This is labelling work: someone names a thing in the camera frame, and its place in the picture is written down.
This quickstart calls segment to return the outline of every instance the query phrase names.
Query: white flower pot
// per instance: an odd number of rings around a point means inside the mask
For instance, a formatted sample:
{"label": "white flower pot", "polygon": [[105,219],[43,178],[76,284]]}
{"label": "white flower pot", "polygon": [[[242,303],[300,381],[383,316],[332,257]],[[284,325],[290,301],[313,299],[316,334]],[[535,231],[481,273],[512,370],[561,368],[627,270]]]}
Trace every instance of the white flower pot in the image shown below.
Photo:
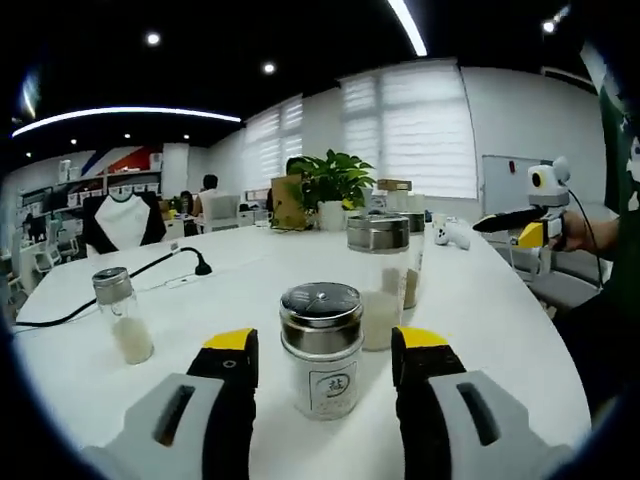
{"label": "white flower pot", "polygon": [[344,210],[340,200],[318,202],[320,230],[340,232],[345,228]]}

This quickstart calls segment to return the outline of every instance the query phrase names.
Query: whiteboard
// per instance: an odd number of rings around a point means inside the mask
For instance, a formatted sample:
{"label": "whiteboard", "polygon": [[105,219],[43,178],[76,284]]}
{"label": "whiteboard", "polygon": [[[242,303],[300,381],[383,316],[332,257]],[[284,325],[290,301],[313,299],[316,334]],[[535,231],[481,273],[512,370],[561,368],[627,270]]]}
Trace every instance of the whiteboard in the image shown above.
{"label": "whiteboard", "polygon": [[[509,162],[515,166],[511,173]],[[527,170],[534,165],[551,163],[549,160],[483,155],[484,214],[508,212],[529,206]]]}

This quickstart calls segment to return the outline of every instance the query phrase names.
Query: white powder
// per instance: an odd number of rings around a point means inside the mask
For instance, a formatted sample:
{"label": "white powder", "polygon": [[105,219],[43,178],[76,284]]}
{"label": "white powder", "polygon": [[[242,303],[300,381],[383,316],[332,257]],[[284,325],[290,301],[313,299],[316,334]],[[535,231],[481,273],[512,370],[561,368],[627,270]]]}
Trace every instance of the white powder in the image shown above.
{"label": "white powder", "polygon": [[364,312],[362,331],[364,350],[385,350],[391,347],[391,329],[400,323],[398,298],[385,292],[360,292]]}
{"label": "white powder", "polygon": [[111,332],[127,363],[131,365],[142,363],[153,353],[151,336],[139,318],[119,318]]}

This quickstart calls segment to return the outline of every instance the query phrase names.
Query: wire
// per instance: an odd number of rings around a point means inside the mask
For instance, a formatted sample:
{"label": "wire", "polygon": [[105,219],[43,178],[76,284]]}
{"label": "wire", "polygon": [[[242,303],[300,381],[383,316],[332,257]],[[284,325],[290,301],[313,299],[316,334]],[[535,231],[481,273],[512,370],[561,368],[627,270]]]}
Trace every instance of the wire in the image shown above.
{"label": "wire", "polygon": [[595,251],[594,255],[596,256],[596,262],[598,262],[598,281],[600,283],[600,288],[602,289],[602,287],[604,286],[604,282],[603,282],[603,276],[602,276],[602,265],[600,265],[600,250],[598,248],[598,244],[596,243],[596,236],[593,233],[593,228],[591,228],[591,222],[589,221],[589,217],[587,217],[587,214],[585,213],[584,208],[582,208],[582,204],[580,203],[580,200],[578,200],[578,197],[576,196],[575,193],[571,191],[570,188],[567,187],[567,190],[569,190],[569,194],[576,201],[576,203],[578,204],[578,207],[580,207],[580,211],[582,212],[582,217],[584,218],[584,221],[587,224],[587,228],[589,229],[589,233],[591,234],[591,241],[593,242],[593,249]]}
{"label": "wire", "polygon": [[[145,265],[144,267],[139,268],[138,270],[136,270],[135,272],[133,272],[131,275],[129,275],[129,278],[134,278],[137,275],[140,275],[142,272],[145,272],[147,270],[149,270],[151,267],[156,266],[157,264],[164,262],[165,260],[173,257],[176,253],[179,252],[193,252],[198,256],[198,266],[201,266],[202,264],[206,265],[206,262],[204,261],[204,257],[202,256],[202,254],[197,251],[195,248],[191,248],[191,247],[182,247],[180,249],[178,249],[176,252],[171,252],[168,253],[167,255],[164,255],[163,257],[158,258],[157,260],[154,260],[151,263],[148,263],[147,265]],[[76,315],[78,315],[80,312],[82,312],[83,310],[86,310],[87,308],[89,308],[91,305],[96,303],[96,299],[94,298],[93,300],[81,305],[80,307],[78,307],[76,310],[74,310],[73,312],[71,312],[69,315],[66,315],[58,320],[52,320],[50,322],[16,322],[14,325],[16,327],[36,327],[36,328],[45,328],[45,327],[55,327],[56,325],[61,325],[65,322],[68,322],[69,320],[71,320],[73,317],[75,317]]]}

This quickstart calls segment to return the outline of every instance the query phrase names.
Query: black power cable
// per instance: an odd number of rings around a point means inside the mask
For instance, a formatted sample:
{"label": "black power cable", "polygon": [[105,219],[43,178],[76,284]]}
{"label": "black power cable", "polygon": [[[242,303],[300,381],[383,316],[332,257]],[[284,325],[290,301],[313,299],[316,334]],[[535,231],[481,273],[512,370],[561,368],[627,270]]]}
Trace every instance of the black power cable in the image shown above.
{"label": "black power cable", "polygon": [[591,228],[591,222],[589,221],[589,217],[587,217],[587,214],[585,213],[584,208],[582,208],[582,204],[580,203],[580,200],[578,200],[578,197],[576,196],[575,193],[571,191],[570,188],[567,188],[567,190],[569,190],[569,193],[578,204],[578,207],[580,207],[580,211],[582,212],[582,217],[584,218],[584,221],[587,224],[587,228],[589,229],[589,233],[591,234],[591,241],[593,242],[593,249],[595,250],[596,262],[598,262],[598,282],[600,283],[600,288],[602,288],[604,286],[604,282],[603,282],[603,276],[602,276],[602,266],[600,265],[600,250],[598,249],[598,244],[596,243],[596,236],[593,233],[593,228]]}
{"label": "black power cable", "polygon": [[[154,260],[151,263],[148,263],[144,267],[139,268],[138,270],[133,272],[131,275],[129,275],[129,278],[133,278],[136,275],[140,275],[142,272],[145,272],[145,271],[149,270],[151,267],[155,267],[157,264],[159,264],[161,262],[164,262],[165,260],[173,257],[174,255],[176,255],[177,253],[180,253],[180,252],[193,252],[198,256],[198,265],[196,266],[196,270],[195,270],[195,274],[196,275],[204,276],[204,275],[209,275],[211,273],[211,271],[212,271],[211,270],[211,266],[207,262],[204,261],[204,257],[202,256],[202,254],[198,250],[196,250],[195,248],[192,248],[192,247],[181,247],[177,251],[168,253],[167,255],[165,255],[163,257],[160,257],[160,258],[158,258],[157,260]],[[37,327],[37,328],[55,327],[56,325],[61,325],[61,324],[65,323],[65,322],[68,322],[73,317],[78,315],[83,310],[86,310],[87,308],[89,308],[94,303],[96,303],[96,299],[95,298],[93,300],[85,303],[84,305],[81,305],[76,310],[71,312],[69,315],[66,315],[66,316],[64,316],[62,318],[59,318],[58,320],[52,320],[50,322],[16,322],[15,326],[17,326],[17,327]]]}

